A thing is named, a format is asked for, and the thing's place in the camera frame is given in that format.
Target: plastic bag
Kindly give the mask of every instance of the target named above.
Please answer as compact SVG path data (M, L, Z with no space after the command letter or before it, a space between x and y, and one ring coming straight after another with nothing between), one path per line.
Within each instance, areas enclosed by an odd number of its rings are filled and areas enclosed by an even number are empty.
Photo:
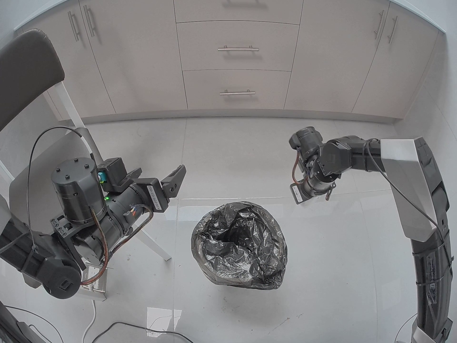
M227 203L206 214L192 233L191 249L215 284L277 289L283 283L286 241L273 216L257 204Z

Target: black trash bag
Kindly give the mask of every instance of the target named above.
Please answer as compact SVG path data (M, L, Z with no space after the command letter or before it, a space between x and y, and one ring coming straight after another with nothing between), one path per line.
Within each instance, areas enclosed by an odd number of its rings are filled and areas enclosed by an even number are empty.
M286 241L273 216L257 204L227 203L206 214L192 233L191 249L215 284L277 289L283 283Z

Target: glossy gray floor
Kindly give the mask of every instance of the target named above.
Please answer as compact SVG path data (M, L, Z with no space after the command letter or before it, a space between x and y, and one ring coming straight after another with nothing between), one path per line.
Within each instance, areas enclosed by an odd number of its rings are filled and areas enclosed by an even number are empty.
M134 239L110 262L107 300L86 342L121 320L175 329L195 343L385 342L416 312L414 266L392 192L375 173L349 171L329 202L295 205L290 195L295 152L291 134L314 126L324 137L395 136L391 125L279 118L189 118L93 124L103 157L121 156L129 169L162 179L183 163L179 199L147 226L173 258L168 262ZM264 206L288 245L284 283L275 291L216 286L194 261L191 232L201 217L237 199ZM65 343L80 342L92 319L89 300L56 300L24 285L0 260L0 298L53 322ZM17 313L53 342L37 318ZM400 338L408 340L410 323ZM115 326L98 342L182 342Z

